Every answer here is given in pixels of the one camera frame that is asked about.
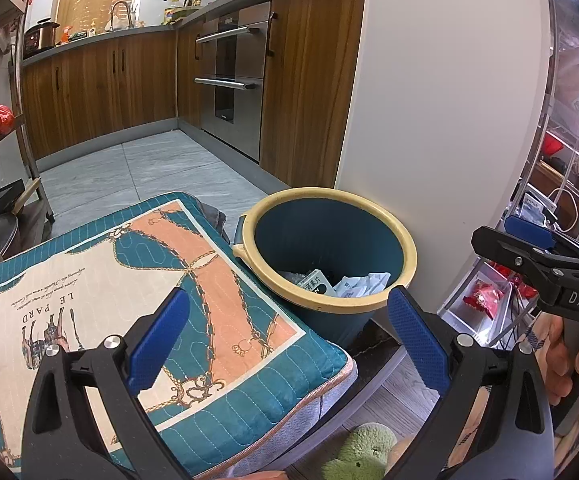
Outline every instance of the baseboard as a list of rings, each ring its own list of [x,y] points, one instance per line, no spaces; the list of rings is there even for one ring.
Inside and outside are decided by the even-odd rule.
[[[251,158],[248,158],[237,150],[234,150],[222,140],[192,126],[187,121],[178,119],[178,129],[199,143],[207,151],[216,155],[220,160],[226,163],[226,165],[236,171],[236,173],[245,177],[254,186],[262,189],[265,193],[272,194],[284,189],[289,189],[287,184],[277,179],[271,173],[263,170],[263,168],[256,164]]]
[[[142,139],[143,137],[169,132],[176,128],[178,128],[178,119],[163,119],[160,121],[154,121],[153,123],[140,124],[140,126],[133,126],[131,128],[126,128],[125,130],[119,130],[111,134],[96,137],[95,139],[86,140],[85,142],[81,142],[75,146],[70,146],[69,148],[60,150],[59,152],[39,158],[36,162],[38,165],[38,171],[47,171],[59,166],[60,164],[82,157],[83,155],[99,152],[105,148],[111,148],[111,146],[117,146],[123,142],[129,142],[130,140]]]

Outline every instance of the kitchen cabinet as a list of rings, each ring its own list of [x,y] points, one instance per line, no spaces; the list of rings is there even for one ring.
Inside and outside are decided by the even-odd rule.
[[[272,0],[260,166],[292,187],[333,187],[364,0]]]
[[[29,142],[36,158],[61,149],[52,66],[53,58],[34,63],[25,70],[21,81]]]
[[[125,36],[118,40],[112,75],[124,128],[176,117],[175,32]]]
[[[203,23],[196,22],[178,31],[178,116],[200,128],[200,95],[194,79],[202,76],[203,44],[196,44]]]
[[[101,39],[25,67],[34,156],[175,117],[174,61],[175,33],[167,31]]]

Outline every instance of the pot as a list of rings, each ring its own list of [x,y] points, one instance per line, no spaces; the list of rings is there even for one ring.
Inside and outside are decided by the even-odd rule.
[[[25,32],[23,57],[27,59],[29,56],[54,48],[56,46],[56,29],[58,27],[60,27],[59,23],[50,22],[49,18],[45,18]]]

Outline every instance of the oven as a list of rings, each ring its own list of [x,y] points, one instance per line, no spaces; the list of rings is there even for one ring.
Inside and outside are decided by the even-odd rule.
[[[205,23],[200,126],[258,162],[269,2]]]

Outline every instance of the teal trash bin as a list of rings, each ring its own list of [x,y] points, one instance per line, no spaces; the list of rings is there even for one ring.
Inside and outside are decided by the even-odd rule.
[[[416,270],[416,247],[389,211],[352,193],[303,187],[274,193],[239,219],[234,254],[323,338],[348,347],[389,290],[407,286]],[[280,272],[322,270],[335,285],[344,276],[389,272],[387,288],[363,298],[309,292]]]

